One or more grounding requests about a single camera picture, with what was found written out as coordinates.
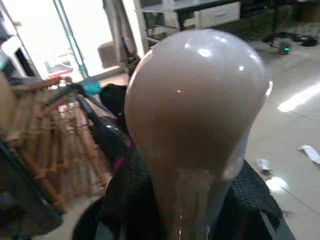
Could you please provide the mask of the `white desk with drawer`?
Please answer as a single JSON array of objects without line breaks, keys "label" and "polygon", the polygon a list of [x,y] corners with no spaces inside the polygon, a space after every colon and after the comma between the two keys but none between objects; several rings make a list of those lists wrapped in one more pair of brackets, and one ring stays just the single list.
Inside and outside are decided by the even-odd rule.
[{"label": "white desk with drawer", "polygon": [[176,32],[240,19],[241,0],[139,0],[149,47]]}]

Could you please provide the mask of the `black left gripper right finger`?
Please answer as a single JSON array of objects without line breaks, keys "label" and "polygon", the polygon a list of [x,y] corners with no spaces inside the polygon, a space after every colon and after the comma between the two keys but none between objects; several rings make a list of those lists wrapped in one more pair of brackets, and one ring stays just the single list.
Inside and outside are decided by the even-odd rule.
[{"label": "black left gripper right finger", "polygon": [[227,192],[212,240],[272,240],[261,213],[278,228],[282,210],[258,173],[245,161]]}]

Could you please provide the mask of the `white paper scrap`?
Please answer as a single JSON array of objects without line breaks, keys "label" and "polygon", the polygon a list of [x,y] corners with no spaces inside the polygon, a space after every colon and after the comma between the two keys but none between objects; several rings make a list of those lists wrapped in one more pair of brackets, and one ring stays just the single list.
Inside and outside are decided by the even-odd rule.
[{"label": "white paper scrap", "polygon": [[315,164],[320,165],[320,154],[311,145],[303,144],[297,150],[304,153]]},{"label": "white paper scrap", "polygon": [[272,171],[270,162],[267,159],[259,158],[256,160],[256,164],[264,174],[269,174]]}]

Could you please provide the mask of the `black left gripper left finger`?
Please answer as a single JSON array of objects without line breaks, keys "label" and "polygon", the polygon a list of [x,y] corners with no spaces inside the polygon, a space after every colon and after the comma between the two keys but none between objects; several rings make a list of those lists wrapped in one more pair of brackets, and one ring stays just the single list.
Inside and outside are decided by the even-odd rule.
[{"label": "black left gripper left finger", "polygon": [[166,240],[151,177],[135,145],[105,194],[80,216],[71,240]]}]

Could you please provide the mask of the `black tripod stand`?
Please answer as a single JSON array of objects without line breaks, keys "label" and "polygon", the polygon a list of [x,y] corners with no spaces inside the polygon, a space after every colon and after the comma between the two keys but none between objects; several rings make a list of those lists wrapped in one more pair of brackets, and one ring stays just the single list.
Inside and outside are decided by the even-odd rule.
[{"label": "black tripod stand", "polygon": [[[320,44],[320,36],[310,35],[310,34],[300,34],[297,33],[297,24],[295,24],[295,32],[279,31],[278,25],[280,23],[279,13],[280,6],[284,5],[284,2],[289,0],[270,0],[273,4],[273,16],[271,22],[271,33],[266,35],[262,42],[269,45],[271,48],[277,49],[280,55],[288,55],[291,51],[293,43],[300,43],[302,47],[315,47]],[[305,3],[312,1],[316,3],[320,0],[292,0],[297,3]]]}]

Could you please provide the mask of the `teal pole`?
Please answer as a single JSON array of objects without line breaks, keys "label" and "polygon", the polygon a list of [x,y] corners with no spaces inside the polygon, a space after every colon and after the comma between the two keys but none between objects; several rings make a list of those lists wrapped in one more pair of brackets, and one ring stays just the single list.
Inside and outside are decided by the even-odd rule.
[{"label": "teal pole", "polygon": [[66,38],[68,40],[69,46],[70,46],[71,51],[73,53],[75,62],[78,67],[78,72],[82,76],[82,81],[80,81],[79,83],[82,84],[85,92],[89,96],[98,95],[101,92],[102,87],[97,79],[89,76],[87,66],[84,62],[84,57],[81,53],[81,50],[80,50],[79,45],[77,43],[77,40],[74,36],[69,19],[67,17],[67,14],[65,12],[64,7],[63,7],[62,0],[52,0],[52,2],[54,4],[56,12],[59,16],[60,22],[61,22],[63,30],[65,32]]}]

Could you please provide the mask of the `brown stool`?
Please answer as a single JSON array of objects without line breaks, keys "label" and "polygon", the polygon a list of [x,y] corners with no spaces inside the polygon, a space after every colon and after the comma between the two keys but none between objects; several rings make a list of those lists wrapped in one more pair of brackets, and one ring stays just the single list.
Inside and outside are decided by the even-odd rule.
[{"label": "brown stool", "polygon": [[116,47],[113,41],[102,43],[98,48],[98,55],[103,69],[111,67],[123,68],[117,59]]}]

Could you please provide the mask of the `brown wicker basket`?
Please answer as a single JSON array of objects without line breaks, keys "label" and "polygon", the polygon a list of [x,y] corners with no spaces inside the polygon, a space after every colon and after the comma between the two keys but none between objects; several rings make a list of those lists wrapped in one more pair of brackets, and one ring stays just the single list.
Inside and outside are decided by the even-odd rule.
[{"label": "brown wicker basket", "polygon": [[62,212],[77,199],[100,196],[110,180],[76,91],[49,101],[72,82],[65,76],[13,86],[0,74],[0,140]]}]

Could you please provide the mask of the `white appliance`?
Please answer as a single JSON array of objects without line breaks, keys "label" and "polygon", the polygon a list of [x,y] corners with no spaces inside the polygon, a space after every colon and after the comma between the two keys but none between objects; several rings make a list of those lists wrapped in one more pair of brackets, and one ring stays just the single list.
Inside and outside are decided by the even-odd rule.
[{"label": "white appliance", "polygon": [[10,77],[35,77],[41,79],[20,38],[12,36],[0,40],[0,73]]}]

